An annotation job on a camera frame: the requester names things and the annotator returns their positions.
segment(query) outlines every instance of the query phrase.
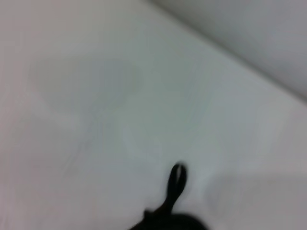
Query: black object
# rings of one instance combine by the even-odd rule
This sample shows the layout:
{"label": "black object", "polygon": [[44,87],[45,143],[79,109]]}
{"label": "black object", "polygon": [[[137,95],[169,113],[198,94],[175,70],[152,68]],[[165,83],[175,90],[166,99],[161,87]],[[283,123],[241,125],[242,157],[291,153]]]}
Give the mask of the black object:
{"label": "black object", "polygon": [[155,211],[144,211],[143,220],[130,230],[208,230],[199,220],[188,214],[172,214],[172,209],[187,182],[187,168],[177,163],[168,179],[166,199]]}

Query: white surface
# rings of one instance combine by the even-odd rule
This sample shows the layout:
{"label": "white surface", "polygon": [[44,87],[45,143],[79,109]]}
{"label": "white surface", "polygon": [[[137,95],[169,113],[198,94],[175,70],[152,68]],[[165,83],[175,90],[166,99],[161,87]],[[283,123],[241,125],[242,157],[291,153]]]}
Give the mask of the white surface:
{"label": "white surface", "polygon": [[177,160],[213,229],[306,226],[305,105],[151,6],[2,1],[0,31],[1,230],[128,229]]}
{"label": "white surface", "polygon": [[153,0],[307,98],[305,0]]}

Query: black strap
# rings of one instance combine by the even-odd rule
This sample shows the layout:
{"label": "black strap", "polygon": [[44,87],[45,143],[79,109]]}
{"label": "black strap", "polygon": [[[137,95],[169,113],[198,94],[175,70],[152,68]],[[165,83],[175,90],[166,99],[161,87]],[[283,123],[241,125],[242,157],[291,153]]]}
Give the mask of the black strap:
{"label": "black strap", "polygon": [[184,190],[187,182],[187,168],[182,163],[177,163],[172,168],[171,174],[168,179],[166,199],[164,203],[154,212],[145,212],[145,215],[159,216],[171,214],[173,206],[181,193]]}

